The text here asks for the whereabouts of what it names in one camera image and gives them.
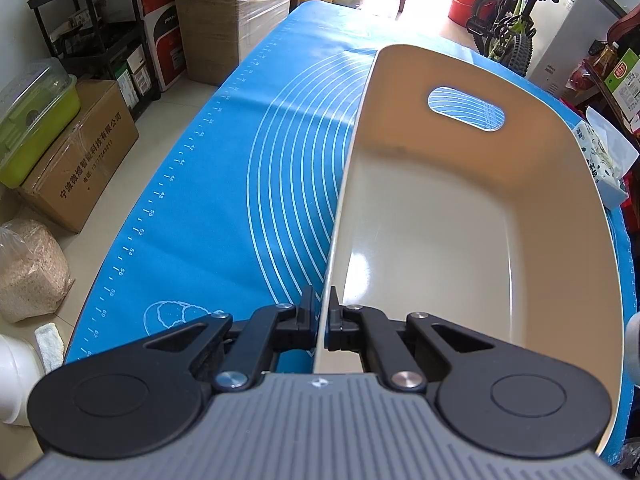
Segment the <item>bag of wood pellets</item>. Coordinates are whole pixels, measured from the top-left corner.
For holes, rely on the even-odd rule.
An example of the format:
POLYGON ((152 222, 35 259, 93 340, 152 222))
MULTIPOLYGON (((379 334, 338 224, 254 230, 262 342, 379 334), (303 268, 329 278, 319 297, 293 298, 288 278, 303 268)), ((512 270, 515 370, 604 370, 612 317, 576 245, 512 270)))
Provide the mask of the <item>bag of wood pellets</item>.
POLYGON ((1 226, 1 316, 18 323, 56 312, 74 284, 70 266, 49 229, 14 218, 1 226))

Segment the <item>white plastic pipe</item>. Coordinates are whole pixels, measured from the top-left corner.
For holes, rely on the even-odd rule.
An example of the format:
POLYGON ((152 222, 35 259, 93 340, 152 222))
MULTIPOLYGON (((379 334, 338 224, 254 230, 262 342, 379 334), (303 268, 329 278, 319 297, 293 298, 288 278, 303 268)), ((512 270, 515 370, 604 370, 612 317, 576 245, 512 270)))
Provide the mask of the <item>white plastic pipe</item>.
POLYGON ((28 397, 42 376, 40 359, 28 342, 0 336, 0 419, 4 424, 29 427, 28 397))

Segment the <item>black metal shelf rack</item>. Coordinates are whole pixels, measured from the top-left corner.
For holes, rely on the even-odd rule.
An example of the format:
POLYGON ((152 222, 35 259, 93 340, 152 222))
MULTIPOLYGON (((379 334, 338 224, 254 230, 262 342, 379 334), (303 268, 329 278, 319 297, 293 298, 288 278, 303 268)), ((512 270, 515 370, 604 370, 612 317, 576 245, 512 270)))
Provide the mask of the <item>black metal shelf rack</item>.
POLYGON ((125 0, 132 18, 120 22, 107 18, 98 0, 70 0, 76 12, 88 13, 88 23, 53 40, 41 9, 58 1, 27 0, 50 55, 77 77, 116 81, 132 117, 139 118, 160 98, 140 0, 125 0))

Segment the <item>brown cardboard box with print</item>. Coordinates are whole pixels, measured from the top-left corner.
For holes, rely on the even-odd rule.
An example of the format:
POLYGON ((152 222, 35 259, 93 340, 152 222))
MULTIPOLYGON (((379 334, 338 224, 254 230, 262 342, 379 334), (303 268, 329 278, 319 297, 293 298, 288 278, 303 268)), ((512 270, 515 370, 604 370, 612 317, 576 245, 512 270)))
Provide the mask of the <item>brown cardboard box with print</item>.
POLYGON ((139 133, 114 80, 81 81, 80 111, 17 189, 58 226, 78 233, 139 133))

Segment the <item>beige plastic storage bin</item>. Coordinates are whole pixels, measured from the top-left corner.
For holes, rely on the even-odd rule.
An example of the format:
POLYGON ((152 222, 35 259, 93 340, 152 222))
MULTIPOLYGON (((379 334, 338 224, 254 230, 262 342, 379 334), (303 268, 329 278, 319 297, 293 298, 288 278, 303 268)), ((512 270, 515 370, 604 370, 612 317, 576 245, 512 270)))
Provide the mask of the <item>beige plastic storage bin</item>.
MULTIPOLYGON (((572 129, 516 84, 404 44, 375 58, 358 112, 326 270, 328 296, 402 321, 426 312, 593 375, 612 414, 623 375, 623 299, 608 218, 572 129)), ((390 391, 358 354, 342 372, 361 440, 415 448, 448 429, 416 394, 390 391)))

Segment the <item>green plastic lidded container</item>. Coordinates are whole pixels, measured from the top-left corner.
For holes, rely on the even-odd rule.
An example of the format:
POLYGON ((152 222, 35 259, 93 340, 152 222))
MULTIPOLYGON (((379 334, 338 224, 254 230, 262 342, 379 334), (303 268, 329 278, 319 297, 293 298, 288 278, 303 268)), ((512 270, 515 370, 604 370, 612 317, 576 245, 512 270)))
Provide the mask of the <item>green plastic lidded container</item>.
POLYGON ((1 183, 18 188, 80 111, 77 78, 56 58, 29 64, 1 91, 1 183))

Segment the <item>large wrapped cardboard box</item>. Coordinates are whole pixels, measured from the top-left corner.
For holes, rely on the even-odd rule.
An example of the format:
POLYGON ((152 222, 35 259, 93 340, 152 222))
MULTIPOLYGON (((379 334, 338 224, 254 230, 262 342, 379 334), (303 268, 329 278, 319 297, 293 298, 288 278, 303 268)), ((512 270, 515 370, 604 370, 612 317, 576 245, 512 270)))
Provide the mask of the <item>large wrapped cardboard box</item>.
POLYGON ((175 0, 190 79, 219 86, 290 12, 291 0, 175 0))

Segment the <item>green white product box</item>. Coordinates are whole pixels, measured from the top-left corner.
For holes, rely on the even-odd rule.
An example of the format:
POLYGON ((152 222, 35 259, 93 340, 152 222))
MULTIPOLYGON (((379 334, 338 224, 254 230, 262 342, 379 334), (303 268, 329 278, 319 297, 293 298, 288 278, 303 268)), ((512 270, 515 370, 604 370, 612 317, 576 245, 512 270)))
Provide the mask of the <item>green white product box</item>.
POLYGON ((639 67, 638 55, 628 49, 605 78, 605 84, 630 125, 632 133, 639 131, 639 67))

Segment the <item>floral tissue pack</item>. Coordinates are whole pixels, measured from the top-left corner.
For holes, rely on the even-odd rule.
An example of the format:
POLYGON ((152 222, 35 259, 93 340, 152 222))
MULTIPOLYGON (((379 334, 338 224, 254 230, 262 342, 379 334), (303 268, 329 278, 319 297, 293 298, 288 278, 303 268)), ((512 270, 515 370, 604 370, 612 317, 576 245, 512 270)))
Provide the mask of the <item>floral tissue pack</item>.
POLYGON ((589 167, 603 206, 619 207, 629 192, 624 177, 638 160, 639 152, 626 136, 591 106, 585 119, 572 130, 589 167))

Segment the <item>green children's bicycle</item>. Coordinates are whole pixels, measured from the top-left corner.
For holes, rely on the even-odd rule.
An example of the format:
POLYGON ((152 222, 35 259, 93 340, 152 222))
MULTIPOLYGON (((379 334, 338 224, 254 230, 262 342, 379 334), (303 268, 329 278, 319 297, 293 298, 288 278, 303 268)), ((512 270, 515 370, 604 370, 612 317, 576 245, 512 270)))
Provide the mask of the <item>green children's bicycle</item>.
POLYGON ((532 12, 537 2, 543 1, 475 0, 465 27, 478 53, 525 77, 532 62, 533 38, 537 32, 532 12))

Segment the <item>white chest freezer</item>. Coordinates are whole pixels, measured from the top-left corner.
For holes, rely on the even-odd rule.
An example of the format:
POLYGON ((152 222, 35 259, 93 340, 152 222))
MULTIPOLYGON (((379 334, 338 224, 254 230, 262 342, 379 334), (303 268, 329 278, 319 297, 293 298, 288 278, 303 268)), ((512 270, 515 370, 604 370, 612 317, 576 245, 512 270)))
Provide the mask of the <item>white chest freezer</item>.
POLYGON ((559 98, 593 41, 604 39, 625 14, 615 0, 538 2, 532 11, 537 32, 527 79, 559 98))

